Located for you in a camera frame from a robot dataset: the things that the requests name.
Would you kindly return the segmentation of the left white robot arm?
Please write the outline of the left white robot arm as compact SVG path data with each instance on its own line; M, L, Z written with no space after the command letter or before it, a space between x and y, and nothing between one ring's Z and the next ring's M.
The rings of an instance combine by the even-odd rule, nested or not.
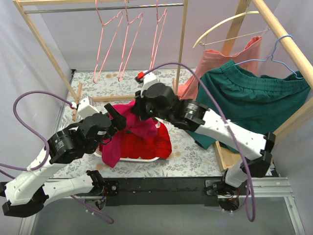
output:
M49 181L57 171L85 154L94 153L100 143L109 143L118 131L126 128L126 117L110 104L105 109L105 114L96 112L55 133L25 171L0 184L0 195L6 198L2 206L4 215L25 218L58 199L80 193L98 196L107 190L97 170L88 170L76 178Z

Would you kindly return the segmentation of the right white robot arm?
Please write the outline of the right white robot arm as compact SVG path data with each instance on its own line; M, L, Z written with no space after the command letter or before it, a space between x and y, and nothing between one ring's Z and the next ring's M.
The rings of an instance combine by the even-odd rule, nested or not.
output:
M224 173L218 184L226 194L234 194L249 177L264 177L270 167L273 133L246 130L195 100L180 100L162 83L137 91L132 113L141 120L154 117L168 121L178 129L211 137L240 152L243 158Z

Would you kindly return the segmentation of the magenta t shirt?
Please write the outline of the magenta t shirt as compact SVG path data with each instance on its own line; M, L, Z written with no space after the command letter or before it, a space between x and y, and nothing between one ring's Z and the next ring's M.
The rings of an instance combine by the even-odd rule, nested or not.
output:
M153 139L157 135L157 128L150 118L141 121L138 116L131 112L134 101L128 104L115 104L115 110L126 118L126 126L117 132L112 140L106 140L105 145L100 145L102 161L109 167L115 167L121 158L136 159L143 157L144 141Z

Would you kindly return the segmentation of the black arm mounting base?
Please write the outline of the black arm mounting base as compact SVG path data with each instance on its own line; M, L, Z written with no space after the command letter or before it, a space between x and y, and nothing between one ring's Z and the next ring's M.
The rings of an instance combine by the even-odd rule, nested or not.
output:
M90 199L106 197L106 206L129 205L205 205L237 209L238 196L227 203L226 194L215 190L221 177L105 178L100 194L79 193Z

